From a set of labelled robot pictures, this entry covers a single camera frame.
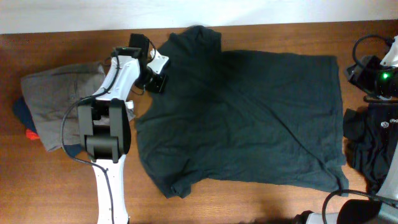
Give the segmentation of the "dark green t-shirt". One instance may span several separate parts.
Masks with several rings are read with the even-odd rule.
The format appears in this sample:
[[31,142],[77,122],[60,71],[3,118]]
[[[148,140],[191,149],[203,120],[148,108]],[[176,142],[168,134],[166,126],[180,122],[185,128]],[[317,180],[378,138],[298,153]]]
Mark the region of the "dark green t-shirt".
[[159,49],[167,83],[136,120],[140,161],[165,197],[204,179],[346,189],[336,57],[221,48],[203,26]]

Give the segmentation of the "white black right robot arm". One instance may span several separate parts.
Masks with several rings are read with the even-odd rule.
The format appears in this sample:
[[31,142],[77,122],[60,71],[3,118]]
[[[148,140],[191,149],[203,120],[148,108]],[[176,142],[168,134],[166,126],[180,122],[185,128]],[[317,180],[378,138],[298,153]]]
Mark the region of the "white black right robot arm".
[[294,223],[397,223],[397,54],[367,55],[345,71],[366,93],[365,111],[347,111],[344,131],[353,146],[353,166],[368,177],[369,193],[330,193],[321,213],[305,211]]

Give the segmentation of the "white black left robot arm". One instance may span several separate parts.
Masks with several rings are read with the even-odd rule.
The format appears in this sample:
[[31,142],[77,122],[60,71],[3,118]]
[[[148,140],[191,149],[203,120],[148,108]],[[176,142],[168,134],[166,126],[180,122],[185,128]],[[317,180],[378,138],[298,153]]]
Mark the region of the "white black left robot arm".
[[128,96],[134,86],[143,92],[162,93],[167,81],[163,69],[169,58],[145,35],[131,34],[129,45],[115,48],[110,59],[99,89],[77,104],[78,127],[81,146],[95,174],[97,222],[129,223],[124,163],[131,147],[129,121],[134,103]]

